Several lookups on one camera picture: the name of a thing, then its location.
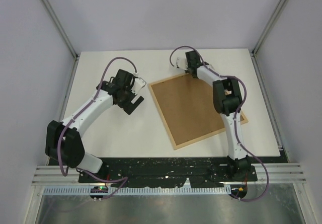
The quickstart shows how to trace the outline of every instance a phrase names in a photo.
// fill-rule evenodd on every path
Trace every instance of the table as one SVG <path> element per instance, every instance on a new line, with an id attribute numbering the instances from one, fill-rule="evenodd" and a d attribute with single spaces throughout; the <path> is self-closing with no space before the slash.
<path id="1" fill-rule="evenodd" d="M 178 50 L 184 57 L 186 50 Z M 201 49 L 204 60 L 220 74 L 235 75 L 242 79 L 248 91 L 243 112 L 249 122 L 242 125 L 246 147 L 257 156 L 280 156 L 265 102 L 248 49 Z M 177 74 L 169 64 L 171 50 L 132 50 L 82 52 L 67 103 L 65 117 L 77 110 L 95 91 L 107 63 L 116 56 L 127 57 L 147 83 Z M 105 79 L 115 76 L 119 68 L 133 72 L 124 60 L 115 61 Z M 225 157 L 228 154 L 226 134 L 221 133 L 173 150 L 168 134 L 153 102 L 148 87 L 140 94 L 145 100 L 131 114 L 113 106 L 88 128 L 83 136 L 85 150 L 97 157 Z"/>

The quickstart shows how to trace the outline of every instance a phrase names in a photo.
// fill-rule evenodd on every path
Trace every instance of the brown board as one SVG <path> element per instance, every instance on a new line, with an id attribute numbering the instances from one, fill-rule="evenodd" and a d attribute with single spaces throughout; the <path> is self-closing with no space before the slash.
<path id="1" fill-rule="evenodd" d="M 149 84 L 175 150 L 225 131 L 213 106 L 212 87 L 189 74 Z M 241 113 L 242 124 L 247 119 Z"/>

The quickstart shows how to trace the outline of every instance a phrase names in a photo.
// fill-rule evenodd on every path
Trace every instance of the cable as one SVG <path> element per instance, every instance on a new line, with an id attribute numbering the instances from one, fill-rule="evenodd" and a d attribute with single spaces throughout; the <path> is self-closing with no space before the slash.
<path id="1" fill-rule="evenodd" d="M 129 63 L 131 63 L 131 65 L 133 65 L 133 67 L 134 67 L 134 71 L 135 71 L 135 73 L 137 73 L 137 68 L 136 68 L 136 66 L 135 66 L 135 64 L 131 61 L 131 60 L 129 60 L 128 58 L 125 58 L 125 57 L 115 57 L 115 58 L 113 58 L 108 64 L 107 64 L 107 66 L 106 66 L 106 68 L 105 68 L 105 70 L 104 70 L 104 72 L 103 72 L 103 74 L 102 74 L 102 77 L 101 77 L 101 81 L 100 81 L 100 84 L 99 84 L 99 86 L 98 86 L 98 89 L 97 89 L 97 91 L 96 91 L 96 94 L 94 95 L 94 97 L 93 97 L 93 99 L 91 99 L 90 100 L 90 102 L 88 102 L 87 104 L 86 104 L 86 106 L 84 106 L 77 114 L 75 114 L 75 116 L 66 124 L 66 126 L 64 127 L 64 129 L 62 130 L 62 132 L 61 132 L 61 134 L 60 134 L 60 136 L 59 136 L 59 139 L 58 139 L 58 144 L 57 144 L 57 155 L 58 155 L 58 163 L 59 163 L 59 168 L 60 168 L 60 171 L 61 171 L 61 173 L 62 173 L 62 175 L 63 176 L 67 176 L 68 175 L 68 167 L 66 168 L 66 172 L 65 172 L 65 170 L 64 170 L 64 167 L 63 167 L 63 163 L 62 163 L 62 158 L 61 158 L 61 143 L 62 143 L 62 139 L 63 139 L 63 137 L 64 137 L 64 135 L 65 135 L 65 133 L 66 133 L 66 131 L 67 131 L 67 129 L 69 128 L 69 126 L 73 123 L 73 122 L 75 122 L 75 120 L 87 109 L 87 108 L 89 108 L 89 106 L 90 105 L 92 105 L 92 103 L 95 101 L 95 99 L 97 98 L 97 96 L 98 96 L 98 94 L 99 94 L 99 92 L 100 92 L 100 90 L 101 90 L 101 87 L 102 87 L 102 84 L 103 84 L 103 80 L 104 80 L 104 77 L 105 77 L 105 74 L 106 74 L 106 72 L 107 72 L 107 70 L 108 70 L 108 68 L 110 67 L 110 65 L 114 62 L 114 61 L 116 61 L 117 59 L 123 59 L 123 60 L 126 60 L 126 61 L 128 61 Z M 118 179 L 118 180 L 102 180 L 102 182 L 104 182 L 104 183 L 117 183 L 117 182 L 119 182 L 119 181 L 122 181 L 124 178 L 122 178 L 122 179 Z"/>
<path id="2" fill-rule="evenodd" d="M 240 109 L 242 108 L 242 106 L 243 106 L 243 104 L 245 103 L 245 101 L 246 101 L 246 97 L 247 97 L 247 89 L 246 89 L 246 85 L 242 82 L 242 80 L 241 79 L 239 79 L 238 77 L 235 77 L 235 76 L 221 76 L 219 73 L 217 73 L 217 72 L 215 72 L 211 67 L 208 67 L 208 65 L 206 64 L 206 62 L 204 61 L 204 59 L 202 58 L 202 56 L 201 56 L 201 54 L 195 49 L 195 48 L 193 48 L 193 47 L 191 47 L 191 46 L 187 46 L 187 45 L 184 45 L 184 46 L 180 46 L 180 47 L 178 47 L 178 48 L 176 48 L 176 49 L 174 49 L 173 51 L 172 51 L 172 53 L 170 54 L 170 64 L 172 65 L 172 66 L 174 66 L 173 65 L 173 63 L 172 63 L 172 61 L 171 61 L 171 58 L 172 58 L 172 55 L 174 54 L 174 52 L 176 52 L 178 49 L 181 49 L 181 48 L 189 48 L 189 49 L 192 49 L 192 50 L 194 50 L 196 53 L 197 53 L 197 55 L 200 57 L 200 60 L 201 60 L 201 62 L 202 62 L 202 64 L 206 67 L 206 69 L 207 70 L 209 70 L 210 72 L 212 72 L 213 74 L 215 74 L 216 76 L 218 76 L 218 77 L 222 77 L 222 78 L 229 78 L 229 79 L 235 79 L 235 80 L 237 80 L 240 84 L 241 84 L 241 86 L 243 87 L 243 89 L 244 89 L 244 98 L 242 99 L 242 101 L 241 101 L 241 103 L 239 104 L 239 106 L 237 107 L 237 109 L 236 109 L 236 111 L 235 111 L 235 113 L 234 113 L 234 117 L 233 117 L 233 119 L 234 119 L 234 128 L 235 128 L 235 136 L 236 136 L 236 139 L 237 139 L 237 144 L 239 145 L 239 146 L 241 146 L 242 147 L 242 149 L 244 149 L 248 154 L 250 154 L 257 162 L 259 162 L 262 166 L 263 166 L 263 168 L 264 168 L 264 170 L 265 170 L 265 173 L 266 173 L 266 178 L 267 178 L 267 182 L 266 182 L 266 187 L 265 187 L 265 190 L 263 191 L 263 193 L 260 195 L 260 196 L 258 196 L 258 197 L 256 197 L 256 198 L 253 198 L 253 199 L 240 199 L 241 201 L 244 201 L 244 202 L 251 202 L 251 201 L 255 201 L 255 200 L 259 200 L 260 198 L 262 198 L 266 193 L 267 193 L 267 191 L 268 191 L 268 187 L 269 187 L 269 175 L 268 175 L 268 171 L 267 171 L 267 169 L 266 169 L 266 167 L 265 167 L 265 165 L 264 165 L 264 163 L 258 158 L 258 157 L 256 157 L 253 153 L 251 153 L 247 148 L 245 148 L 245 146 L 241 143 L 241 141 L 240 141 L 240 139 L 239 139 L 239 136 L 238 136 L 238 133 L 237 133 L 237 120 L 236 120 L 236 117 L 237 117 L 237 113 L 239 113 L 240 112 Z"/>

